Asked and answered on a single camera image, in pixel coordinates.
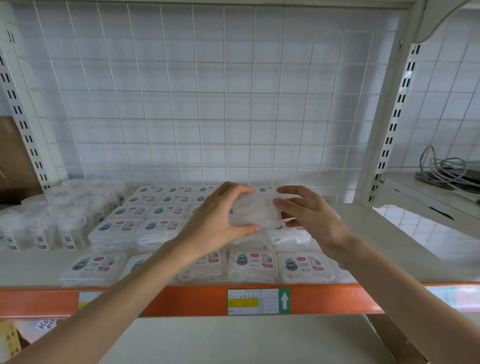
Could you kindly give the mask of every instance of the lower shelf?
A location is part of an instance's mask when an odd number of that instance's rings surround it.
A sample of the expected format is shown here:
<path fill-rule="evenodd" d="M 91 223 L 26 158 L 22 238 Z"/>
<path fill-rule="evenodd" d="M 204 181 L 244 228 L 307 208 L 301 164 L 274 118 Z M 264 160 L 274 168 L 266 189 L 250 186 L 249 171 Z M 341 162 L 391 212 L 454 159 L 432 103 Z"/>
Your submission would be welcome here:
<path fill-rule="evenodd" d="M 480 311 L 480 282 L 424 284 L 433 294 L 458 311 Z M 358 284 L 290 286 L 183 286 L 165 287 L 146 307 L 143 317 L 225 316 L 228 289 L 288 288 L 290 313 L 375 314 L 381 308 Z M 79 294 L 105 291 L 76 289 L 1 289 L 0 317 L 68 317 L 78 310 Z"/>

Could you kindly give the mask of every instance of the cartoon character logo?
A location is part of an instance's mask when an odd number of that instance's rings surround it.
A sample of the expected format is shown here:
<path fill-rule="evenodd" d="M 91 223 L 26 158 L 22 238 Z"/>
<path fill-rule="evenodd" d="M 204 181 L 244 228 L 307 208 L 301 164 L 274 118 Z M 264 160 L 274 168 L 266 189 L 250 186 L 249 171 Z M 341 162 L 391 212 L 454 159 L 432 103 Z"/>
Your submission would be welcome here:
<path fill-rule="evenodd" d="M 298 269 L 298 265 L 292 258 L 285 259 L 285 268 L 291 270 L 292 272 Z"/>
<path fill-rule="evenodd" d="M 75 264 L 73 266 L 72 270 L 80 270 L 80 269 L 85 268 L 85 266 L 87 265 L 89 260 L 90 260 L 90 258 L 82 259 L 80 262 L 78 262 L 77 264 Z"/>
<path fill-rule="evenodd" d="M 237 264 L 239 266 L 244 266 L 247 263 L 248 263 L 247 255 L 245 253 L 240 254 L 237 258 Z"/>
<path fill-rule="evenodd" d="M 108 229 L 110 229 L 112 226 L 112 223 L 111 222 L 107 222 L 106 224 L 104 224 L 99 230 L 100 231 L 106 231 Z"/>
<path fill-rule="evenodd" d="M 136 270 L 139 266 L 141 266 L 143 264 L 144 261 L 145 261 L 144 259 L 137 260 L 133 264 L 132 268 L 130 269 L 130 272 L 133 271 L 133 270 Z"/>
<path fill-rule="evenodd" d="M 156 221 L 150 222 L 150 223 L 145 227 L 145 230 L 155 229 L 155 226 L 156 226 Z"/>

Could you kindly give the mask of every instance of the cardboard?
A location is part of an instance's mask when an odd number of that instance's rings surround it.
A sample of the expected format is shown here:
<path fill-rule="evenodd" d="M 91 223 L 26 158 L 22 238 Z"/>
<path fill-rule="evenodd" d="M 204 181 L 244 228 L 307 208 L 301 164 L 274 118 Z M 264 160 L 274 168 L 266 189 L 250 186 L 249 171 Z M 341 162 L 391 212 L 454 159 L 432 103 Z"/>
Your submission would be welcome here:
<path fill-rule="evenodd" d="M 22 136 L 10 116 L 0 117 L 0 204 L 42 194 Z"/>

